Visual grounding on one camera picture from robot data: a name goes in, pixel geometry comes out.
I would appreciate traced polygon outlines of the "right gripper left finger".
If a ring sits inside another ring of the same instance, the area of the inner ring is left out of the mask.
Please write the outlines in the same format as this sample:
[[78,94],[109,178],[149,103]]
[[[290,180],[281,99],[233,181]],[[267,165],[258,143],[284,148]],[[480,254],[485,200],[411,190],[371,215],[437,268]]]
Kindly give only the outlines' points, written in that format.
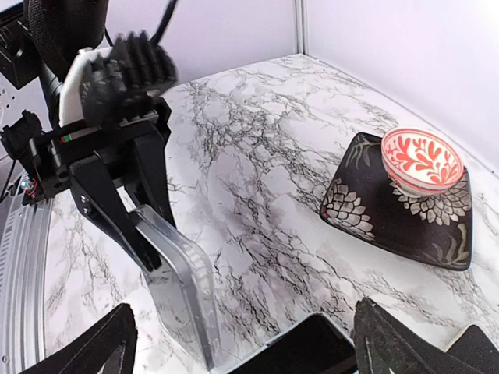
[[71,344],[26,369],[28,374],[133,372],[137,328],[132,308],[121,303]]

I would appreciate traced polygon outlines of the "clear magsafe phone case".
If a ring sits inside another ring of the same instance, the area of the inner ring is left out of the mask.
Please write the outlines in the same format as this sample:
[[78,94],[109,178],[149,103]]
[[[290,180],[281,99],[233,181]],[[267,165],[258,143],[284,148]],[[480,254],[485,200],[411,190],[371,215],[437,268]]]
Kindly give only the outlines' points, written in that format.
[[211,261],[150,206],[135,209],[131,218],[161,261],[144,273],[161,324],[207,370],[215,368],[221,363],[221,338]]

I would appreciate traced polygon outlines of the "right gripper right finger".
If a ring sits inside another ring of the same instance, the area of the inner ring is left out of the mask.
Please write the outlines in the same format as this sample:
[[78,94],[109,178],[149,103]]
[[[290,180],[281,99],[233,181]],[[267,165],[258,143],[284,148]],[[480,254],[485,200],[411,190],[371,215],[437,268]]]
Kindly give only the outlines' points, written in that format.
[[370,298],[356,303],[356,362],[361,373],[461,373],[462,363],[427,343]]

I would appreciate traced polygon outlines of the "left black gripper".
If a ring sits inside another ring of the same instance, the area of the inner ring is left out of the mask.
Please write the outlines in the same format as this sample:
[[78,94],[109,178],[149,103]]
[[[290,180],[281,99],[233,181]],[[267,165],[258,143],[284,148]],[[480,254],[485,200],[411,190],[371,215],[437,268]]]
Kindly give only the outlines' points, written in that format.
[[43,132],[38,117],[24,111],[1,130],[11,159],[27,174],[49,178],[51,198],[70,188],[78,211],[144,271],[156,270],[160,257],[136,230],[116,187],[130,185],[136,206],[150,206],[175,227],[165,166],[172,110],[162,97],[153,105],[151,112],[114,129],[91,129],[80,120]]

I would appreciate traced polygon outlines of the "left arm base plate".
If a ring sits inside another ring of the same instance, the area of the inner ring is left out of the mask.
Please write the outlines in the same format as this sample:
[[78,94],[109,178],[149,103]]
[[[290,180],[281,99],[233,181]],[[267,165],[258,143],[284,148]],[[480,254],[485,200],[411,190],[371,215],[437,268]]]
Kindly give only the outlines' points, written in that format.
[[31,175],[27,175],[20,183],[20,188],[23,192],[23,206],[32,206],[36,203],[41,203],[46,200],[50,200],[50,194],[48,193],[48,182],[49,178],[39,178]]

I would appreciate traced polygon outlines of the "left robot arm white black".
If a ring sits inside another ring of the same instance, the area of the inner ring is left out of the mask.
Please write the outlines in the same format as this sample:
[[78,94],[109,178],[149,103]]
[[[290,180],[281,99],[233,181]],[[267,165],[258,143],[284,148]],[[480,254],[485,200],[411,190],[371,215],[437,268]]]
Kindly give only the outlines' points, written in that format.
[[106,1],[24,1],[1,13],[1,73],[18,89],[40,81],[51,124],[44,131],[24,111],[1,131],[6,153],[27,173],[24,203],[70,191],[78,211],[150,272],[160,255],[118,190],[173,222],[164,94],[178,75],[160,42],[175,7],[167,4],[153,35],[130,33],[107,48]]

